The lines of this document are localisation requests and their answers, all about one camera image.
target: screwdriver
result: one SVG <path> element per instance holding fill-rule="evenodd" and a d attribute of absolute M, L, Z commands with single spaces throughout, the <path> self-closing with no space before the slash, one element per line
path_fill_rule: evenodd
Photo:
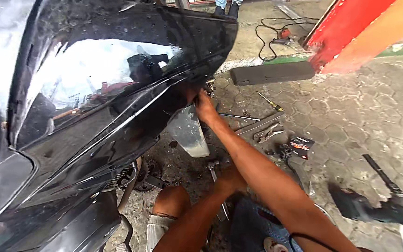
<path fill-rule="evenodd" d="M 271 105 L 274 109 L 276 109 L 277 112 L 282 112 L 282 111 L 284 111 L 284 109 L 283 109 L 281 106 L 277 105 L 276 103 L 272 102 L 271 100 L 268 100 L 267 97 L 263 96 L 263 95 L 262 95 L 261 93 L 259 93 L 258 91 L 256 91 L 256 93 L 258 93 L 260 96 L 262 96 L 262 98 L 264 98 L 265 100 L 267 100 L 268 103 L 270 103 L 270 105 Z"/>

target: clear plastic part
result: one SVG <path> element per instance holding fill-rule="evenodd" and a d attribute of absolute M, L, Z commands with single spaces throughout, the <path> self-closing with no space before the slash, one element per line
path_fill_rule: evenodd
<path fill-rule="evenodd" d="M 203 158 L 209 156 L 208 145 L 198 121 L 194 104 L 177 113 L 168 123 L 166 129 L 191 157 Z"/>

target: motorcycle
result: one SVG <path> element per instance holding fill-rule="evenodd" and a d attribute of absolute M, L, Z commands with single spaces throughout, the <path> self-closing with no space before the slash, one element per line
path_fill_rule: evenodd
<path fill-rule="evenodd" d="M 115 190 L 125 206 L 136 160 L 198 122 L 237 29 L 159 2 L 0 1 L 0 251 L 101 251 L 122 221 L 129 249 Z"/>

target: blue jeans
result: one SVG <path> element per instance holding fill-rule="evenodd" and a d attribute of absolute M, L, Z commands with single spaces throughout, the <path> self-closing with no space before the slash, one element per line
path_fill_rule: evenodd
<path fill-rule="evenodd" d="M 289 233 L 266 208 L 243 197 L 236 205 L 230 229 L 231 252 L 264 252 L 264 239 L 273 238 L 290 252 L 302 252 L 293 240 L 295 251 L 289 244 Z"/>
<path fill-rule="evenodd" d="M 243 0 L 232 0 L 233 3 L 240 5 Z M 215 5 L 220 6 L 222 9 L 225 9 L 227 6 L 227 0 L 215 0 Z"/>

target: knee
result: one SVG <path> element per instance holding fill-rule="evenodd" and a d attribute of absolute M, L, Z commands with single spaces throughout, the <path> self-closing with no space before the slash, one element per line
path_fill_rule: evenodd
<path fill-rule="evenodd" d="M 178 218 L 190 207 L 189 194 L 182 186 L 168 186 L 156 197 L 152 213 Z"/>

